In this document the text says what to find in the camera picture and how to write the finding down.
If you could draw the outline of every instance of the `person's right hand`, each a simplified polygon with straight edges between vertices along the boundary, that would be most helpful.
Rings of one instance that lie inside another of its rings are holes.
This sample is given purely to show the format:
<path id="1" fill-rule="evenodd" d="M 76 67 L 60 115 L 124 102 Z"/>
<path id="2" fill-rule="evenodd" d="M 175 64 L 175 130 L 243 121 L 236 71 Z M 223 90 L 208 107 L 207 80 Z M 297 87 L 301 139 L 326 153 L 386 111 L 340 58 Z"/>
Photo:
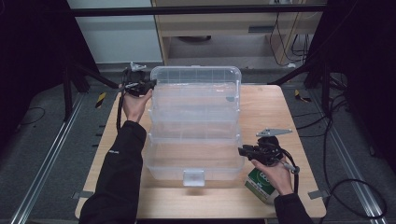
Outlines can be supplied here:
<path id="1" fill-rule="evenodd" d="M 262 171 L 270 181 L 271 185 L 277 189 L 280 195 L 286 195 L 293 193 L 291 187 L 290 170 L 286 168 L 282 162 L 286 162 L 285 156 L 283 156 L 280 162 L 277 162 L 274 166 L 265 166 L 259 161 L 251 160 L 253 165 Z"/>

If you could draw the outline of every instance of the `black sleeve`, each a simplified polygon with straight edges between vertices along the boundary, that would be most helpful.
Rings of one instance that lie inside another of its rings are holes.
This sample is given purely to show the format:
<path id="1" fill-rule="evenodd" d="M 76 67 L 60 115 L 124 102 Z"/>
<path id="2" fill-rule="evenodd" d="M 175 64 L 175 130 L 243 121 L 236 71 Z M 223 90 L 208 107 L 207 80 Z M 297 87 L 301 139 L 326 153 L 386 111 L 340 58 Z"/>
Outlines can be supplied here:
<path id="1" fill-rule="evenodd" d="M 146 135 L 138 123 L 125 121 L 105 156 L 95 193 L 81 209 L 79 223 L 134 223 Z"/>
<path id="2" fill-rule="evenodd" d="M 278 196 L 274 200 L 279 224 L 313 224 L 298 194 Z"/>

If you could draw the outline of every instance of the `white wall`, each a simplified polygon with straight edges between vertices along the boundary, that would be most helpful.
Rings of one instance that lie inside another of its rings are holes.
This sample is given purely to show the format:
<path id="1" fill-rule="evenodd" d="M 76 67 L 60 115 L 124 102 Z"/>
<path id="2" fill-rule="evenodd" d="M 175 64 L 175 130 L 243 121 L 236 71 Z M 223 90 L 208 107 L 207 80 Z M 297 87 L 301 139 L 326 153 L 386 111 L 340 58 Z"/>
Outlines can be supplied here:
<path id="1" fill-rule="evenodd" d="M 68 0 L 71 8 L 151 7 L 149 0 Z M 76 18 L 96 63 L 161 63 L 153 16 Z"/>

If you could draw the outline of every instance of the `hand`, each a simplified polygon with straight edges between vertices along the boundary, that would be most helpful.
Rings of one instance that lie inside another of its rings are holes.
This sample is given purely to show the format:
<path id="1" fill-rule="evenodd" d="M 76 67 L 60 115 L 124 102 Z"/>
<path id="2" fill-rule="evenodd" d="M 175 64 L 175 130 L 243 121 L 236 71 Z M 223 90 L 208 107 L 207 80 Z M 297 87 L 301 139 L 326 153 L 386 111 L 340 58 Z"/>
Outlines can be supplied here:
<path id="1" fill-rule="evenodd" d="M 146 103 L 148 102 L 149 98 L 151 98 L 151 96 L 152 90 L 149 90 L 146 95 L 141 97 L 135 97 L 129 93 L 126 93 L 122 104 L 126 118 L 138 123 L 145 112 Z"/>
<path id="2" fill-rule="evenodd" d="M 265 166 L 259 161 L 251 160 L 251 163 L 267 176 L 271 185 L 277 189 L 279 194 L 286 195 L 293 193 L 293 189 L 291 187 L 290 171 L 282 162 L 286 162 L 285 156 L 274 166 Z"/>

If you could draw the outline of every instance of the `wooden table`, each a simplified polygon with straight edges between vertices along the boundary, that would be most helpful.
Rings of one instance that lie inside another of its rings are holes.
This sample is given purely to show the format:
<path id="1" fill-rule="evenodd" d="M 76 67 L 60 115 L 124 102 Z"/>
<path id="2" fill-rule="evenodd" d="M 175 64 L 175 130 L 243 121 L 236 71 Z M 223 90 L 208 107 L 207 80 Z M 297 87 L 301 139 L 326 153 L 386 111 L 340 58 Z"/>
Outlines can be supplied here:
<path id="1" fill-rule="evenodd" d="M 282 90 L 278 86 L 242 85 L 240 104 L 240 127 L 243 144 L 256 145 L 255 134 L 266 127 L 292 129 L 293 133 L 278 136 L 285 148 L 300 166 L 299 195 L 311 217 L 326 214 L 323 201 L 311 200 L 307 192 L 318 189 L 303 146 L 296 132 Z M 94 191 L 97 178 L 107 151 L 116 138 L 116 115 L 118 102 L 110 113 L 105 132 L 94 158 L 84 186 L 85 191 Z M 140 120 L 149 131 L 149 113 Z M 272 218 L 275 208 L 260 201 L 245 186 L 247 174 L 253 165 L 246 159 L 239 176 L 233 181 L 206 181 L 203 188 L 183 187 L 182 181 L 160 181 L 143 167 L 137 218 Z M 86 199 L 79 199 L 76 217 Z"/>

